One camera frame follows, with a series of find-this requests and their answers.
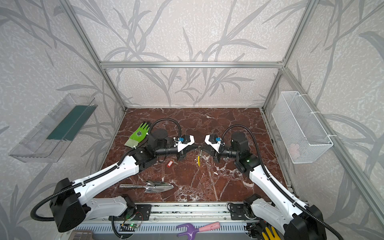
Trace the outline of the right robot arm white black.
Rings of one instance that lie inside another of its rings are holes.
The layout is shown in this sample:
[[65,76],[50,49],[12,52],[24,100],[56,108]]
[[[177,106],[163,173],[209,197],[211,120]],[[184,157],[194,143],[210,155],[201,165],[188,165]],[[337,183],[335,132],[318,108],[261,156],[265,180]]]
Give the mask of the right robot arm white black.
[[243,132],[232,134],[229,147],[225,145],[224,137],[207,135],[203,149],[215,162],[222,158],[234,159],[236,168],[271,200],[269,204],[262,197],[254,195],[244,201],[245,212],[250,219],[267,223],[260,232],[262,238],[272,240],[279,232],[285,240],[325,240],[327,232],[331,232],[337,239],[343,239],[337,230],[324,222],[319,208],[308,206],[270,173],[263,163],[255,136],[251,138],[256,148],[255,154],[251,152],[248,138]]

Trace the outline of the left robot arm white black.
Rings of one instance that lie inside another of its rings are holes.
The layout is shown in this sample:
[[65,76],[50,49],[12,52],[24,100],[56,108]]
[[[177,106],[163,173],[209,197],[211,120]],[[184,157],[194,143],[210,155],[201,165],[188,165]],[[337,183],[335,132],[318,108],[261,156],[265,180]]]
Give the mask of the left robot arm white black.
[[132,212],[135,205],[128,197],[104,200],[95,197],[116,183],[154,165],[158,157],[175,155],[177,160],[182,160],[189,151],[197,148],[194,136],[184,135],[180,124],[174,119],[170,121],[178,128],[175,138],[168,137],[164,129],[153,131],[154,126],[162,121],[164,119],[156,120],[145,139],[125,153],[117,163],[72,182],[67,178],[59,181],[54,193],[32,208],[30,217],[39,222],[55,222],[58,231],[64,233],[89,219],[121,217]]

